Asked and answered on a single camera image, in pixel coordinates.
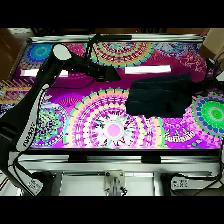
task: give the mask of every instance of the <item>metal bracket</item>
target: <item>metal bracket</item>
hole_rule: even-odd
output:
[[[125,190],[125,173],[122,170],[110,170],[105,172],[104,190],[108,196],[122,196]]]

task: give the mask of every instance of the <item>black cloth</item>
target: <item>black cloth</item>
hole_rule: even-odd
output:
[[[192,103],[194,83],[190,74],[141,79],[132,82],[126,112],[146,118],[183,117],[185,109]]]

